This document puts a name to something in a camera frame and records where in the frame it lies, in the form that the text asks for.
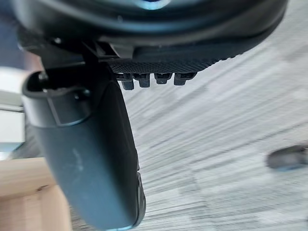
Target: floor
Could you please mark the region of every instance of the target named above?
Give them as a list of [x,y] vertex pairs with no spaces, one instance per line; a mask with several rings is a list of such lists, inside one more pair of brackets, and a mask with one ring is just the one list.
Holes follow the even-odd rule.
[[124,92],[147,196],[136,231],[308,230],[308,168],[265,164],[308,142],[307,12],[291,0],[268,40],[184,87]]

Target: chair caster wheel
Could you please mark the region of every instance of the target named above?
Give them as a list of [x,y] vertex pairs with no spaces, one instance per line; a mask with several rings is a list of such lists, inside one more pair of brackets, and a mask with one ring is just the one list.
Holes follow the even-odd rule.
[[267,166],[279,171],[288,171],[308,165],[308,146],[295,145],[271,153]]

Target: gray carpet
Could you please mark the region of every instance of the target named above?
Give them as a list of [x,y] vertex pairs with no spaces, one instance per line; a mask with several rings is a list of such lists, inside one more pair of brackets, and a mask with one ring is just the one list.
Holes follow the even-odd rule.
[[[147,196],[140,231],[304,231],[308,169],[265,157],[308,141],[308,1],[256,49],[201,72],[124,92]],[[91,230],[73,215],[74,229]]]

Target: black mesh fabric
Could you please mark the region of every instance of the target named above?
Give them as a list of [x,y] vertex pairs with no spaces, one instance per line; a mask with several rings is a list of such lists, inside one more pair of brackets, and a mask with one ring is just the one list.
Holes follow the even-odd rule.
[[109,62],[114,73],[190,73],[199,72],[219,60],[177,60],[163,63]]

